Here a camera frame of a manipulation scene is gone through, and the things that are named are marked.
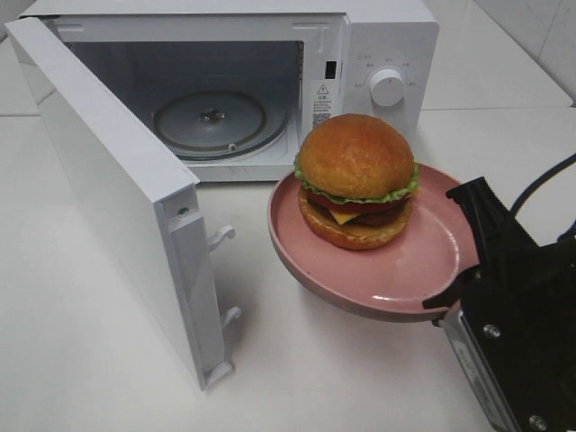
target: white countertop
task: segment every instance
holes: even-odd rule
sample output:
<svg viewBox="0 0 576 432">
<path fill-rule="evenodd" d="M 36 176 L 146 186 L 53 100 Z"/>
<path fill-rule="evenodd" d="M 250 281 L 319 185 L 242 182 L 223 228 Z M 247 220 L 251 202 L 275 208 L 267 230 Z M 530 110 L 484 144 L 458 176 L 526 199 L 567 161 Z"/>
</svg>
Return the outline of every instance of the white countertop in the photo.
<svg viewBox="0 0 576 432">
<path fill-rule="evenodd" d="M 359 318 L 292 278 L 267 233 L 272 184 L 200 186 L 208 232 L 237 231 L 211 256 L 220 306 L 244 312 L 225 334 L 234 372 L 200 392 L 74 204 L 41 119 L 0 129 L 5 430 L 491 430 L 441 329 Z M 575 135 L 571 108 L 437 111 L 412 146 L 510 205 Z M 540 241 L 572 223 L 559 197 L 575 183 L 573 168 L 522 211 Z"/>
<path fill-rule="evenodd" d="M 424 0 L 440 23 L 424 110 L 561 107 L 572 99 L 472 0 Z M 0 43 L 0 115 L 38 111 L 9 40 Z"/>
</svg>

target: pink plate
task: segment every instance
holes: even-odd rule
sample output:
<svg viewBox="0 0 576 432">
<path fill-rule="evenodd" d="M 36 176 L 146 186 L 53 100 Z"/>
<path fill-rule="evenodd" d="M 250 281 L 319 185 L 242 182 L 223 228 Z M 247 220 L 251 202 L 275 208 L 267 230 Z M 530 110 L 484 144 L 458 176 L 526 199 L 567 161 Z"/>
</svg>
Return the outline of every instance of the pink plate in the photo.
<svg viewBox="0 0 576 432">
<path fill-rule="evenodd" d="M 298 208 L 300 181 L 293 174 L 280 180 L 268 204 L 268 228 L 286 268 L 319 297 L 358 315 L 402 322 L 441 318 L 446 307 L 425 310 L 422 302 L 478 257 L 460 207 L 446 198 L 459 183 L 419 167 L 420 193 L 408 226 L 373 250 L 345 250 L 316 236 Z"/>
</svg>

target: lettuce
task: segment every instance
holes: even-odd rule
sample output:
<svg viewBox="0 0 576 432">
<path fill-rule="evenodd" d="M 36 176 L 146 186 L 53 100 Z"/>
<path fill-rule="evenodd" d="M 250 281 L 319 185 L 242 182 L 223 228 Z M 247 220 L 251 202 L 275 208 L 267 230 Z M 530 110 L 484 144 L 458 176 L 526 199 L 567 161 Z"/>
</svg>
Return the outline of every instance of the lettuce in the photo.
<svg viewBox="0 0 576 432">
<path fill-rule="evenodd" d="M 414 164 L 414 171 L 412 172 L 412 177 L 401 189 L 397 189 L 395 191 L 391 191 L 385 196 L 381 196 L 380 198 L 366 198 L 366 199 L 352 199 L 346 198 L 344 196 L 335 196 L 331 195 L 330 193 L 326 193 L 321 191 L 313 184 L 310 184 L 302 175 L 302 170 L 300 169 L 300 165 L 298 164 L 298 155 L 296 155 L 296 159 L 294 160 L 294 176 L 302 181 L 302 186 L 304 189 L 314 192 L 315 194 L 322 194 L 326 196 L 329 200 L 336 204 L 345 204 L 345 203 L 388 203 L 390 201 L 399 200 L 406 194 L 409 194 L 414 189 L 418 187 L 418 177 L 419 177 L 419 169 L 418 164 Z"/>
</svg>

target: microwave control panel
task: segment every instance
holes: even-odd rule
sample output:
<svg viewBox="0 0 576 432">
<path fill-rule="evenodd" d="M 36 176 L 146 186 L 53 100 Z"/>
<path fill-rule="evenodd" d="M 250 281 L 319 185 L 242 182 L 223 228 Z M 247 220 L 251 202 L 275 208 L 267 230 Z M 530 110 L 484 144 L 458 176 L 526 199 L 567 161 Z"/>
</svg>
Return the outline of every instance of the microwave control panel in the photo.
<svg viewBox="0 0 576 432">
<path fill-rule="evenodd" d="M 436 46 L 436 22 L 353 23 L 343 70 L 343 113 L 416 129 Z"/>
</svg>

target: cheese slice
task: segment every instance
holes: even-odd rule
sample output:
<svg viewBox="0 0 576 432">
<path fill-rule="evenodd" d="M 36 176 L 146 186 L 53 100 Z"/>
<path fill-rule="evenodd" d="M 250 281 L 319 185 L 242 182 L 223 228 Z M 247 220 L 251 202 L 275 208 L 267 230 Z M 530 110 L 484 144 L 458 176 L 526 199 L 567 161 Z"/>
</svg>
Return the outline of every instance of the cheese slice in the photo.
<svg viewBox="0 0 576 432">
<path fill-rule="evenodd" d="M 334 219 L 336 219 L 336 222 L 338 222 L 338 224 L 340 225 L 344 225 L 346 222 L 351 221 L 353 218 L 355 218 L 360 214 L 360 213 L 345 213 L 343 211 L 332 209 L 328 210 L 330 211 L 330 213 L 332 213 L 332 216 L 334 216 Z"/>
</svg>

